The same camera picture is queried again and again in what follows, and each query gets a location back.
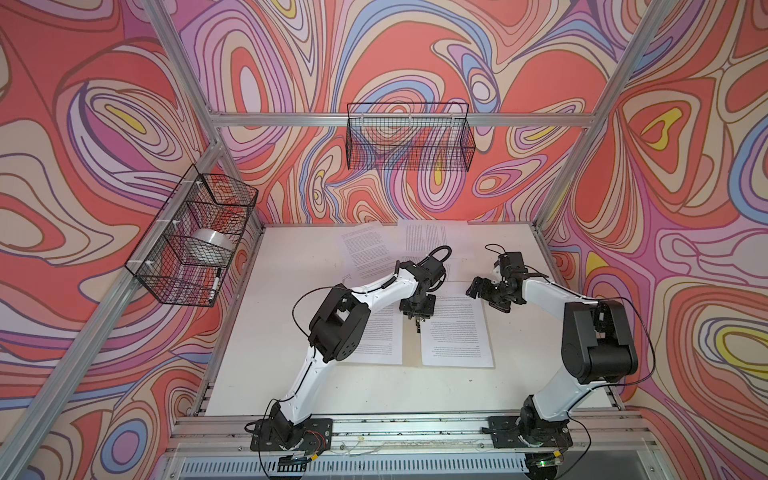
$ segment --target blue circle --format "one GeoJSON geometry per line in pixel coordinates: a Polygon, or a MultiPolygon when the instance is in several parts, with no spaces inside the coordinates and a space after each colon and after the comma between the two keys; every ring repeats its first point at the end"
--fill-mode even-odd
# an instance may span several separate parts
{"type": "Polygon", "coordinates": [[[110,473],[125,473],[131,470],[144,456],[144,450],[147,448],[147,424],[142,420],[133,419],[128,420],[125,423],[120,424],[104,442],[104,447],[101,448],[101,466],[104,470],[110,473]],[[114,457],[114,444],[124,433],[134,433],[139,441],[136,448],[136,452],[131,456],[127,462],[119,462],[114,457]]]}

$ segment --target wire basket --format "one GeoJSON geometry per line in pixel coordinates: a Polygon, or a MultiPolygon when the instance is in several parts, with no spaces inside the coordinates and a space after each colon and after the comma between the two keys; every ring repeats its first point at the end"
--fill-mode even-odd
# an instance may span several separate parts
{"type": "Polygon", "coordinates": [[[198,173],[158,241],[131,272],[160,303],[214,305],[257,195],[257,189],[227,175],[198,173]]]}
{"type": "Polygon", "coordinates": [[[350,170],[469,171],[475,137],[465,102],[347,104],[350,170]]]}

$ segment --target yellow shape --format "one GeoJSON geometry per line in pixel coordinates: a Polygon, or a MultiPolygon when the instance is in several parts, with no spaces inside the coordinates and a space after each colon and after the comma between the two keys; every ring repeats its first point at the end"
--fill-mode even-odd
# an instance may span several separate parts
{"type": "Polygon", "coordinates": [[[124,112],[124,111],[122,111],[119,108],[115,108],[112,105],[107,105],[104,108],[109,113],[113,114],[115,117],[117,117],[117,118],[121,119],[122,121],[124,121],[128,125],[128,127],[133,128],[134,130],[136,130],[140,134],[146,134],[147,133],[147,129],[144,128],[144,125],[142,125],[140,121],[138,121],[135,118],[133,118],[132,116],[130,116],[129,113],[124,112]]]}
{"type": "Polygon", "coordinates": [[[278,10],[280,10],[280,13],[285,15],[288,18],[295,18],[296,17],[296,2],[294,0],[290,0],[290,7],[285,8],[280,4],[280,0],[272,0],[272,5],[275,5],[278,10]]]}
{"type": "Polygon", "coordinates": [[[667,145],[670,143],[670,135],[669,131],[672,125],[674,125],[674,122],[680,120],[683,117],[683,111],[677,107],[671,108],[668,111],[665,111],[663,114],[656,117],[652,122],[646,126],[643,131],[640,133],[640,135],[645,134],[645,132],[649,131],[651,128],[656,126],[657,123],[660,121],[664,122],[664,126],[661,128],[661,138],[659,138],[659,141],[656,141],[652,144],[648,144],[648,147],[653,148],[654,150],[662,151],[664,148],[667,148],[667,145]]]}
{"type": "Polygon", "coordinates": [[[738,369],[751,372],[758,378],[768,380],[768,364],[745,362],[735,356],[726,345],[726,338],[731,335],[744,336],[752,340],[757,348],[761,346],[768,349],[768,333],[756,329],[746,329],[741,326],[727,326],[717,332],[715,345],[723,359],[738,369]]]}
{"type": "Polygon", "coordinates": [[[525,138],[525,140],[536,141],[536,140],[538,140],[538,139],[540,139],[540,138],[546,137],[546,136],[547,136],[547,135],[549,135],[549,134],[550,134],[550,133],[551,133],[553,130],[554,130],[554,127],[547,127],[547,128],[545,128],[544,130],[540,130],[540,131],[538,131],[538,132],[534,133],[533,135],[529,135],[529,136],[527,136],[527,137],[525,138]]]}
{"type": "Polygon", "coordinates": [[[603,257],[597,255],[595,252],[590,252],[589,255],[587,255],[587,276],[592,273],[592,270],[600,268],[601,266],[608,266],[608,264],[603,260],[603,257]]]}

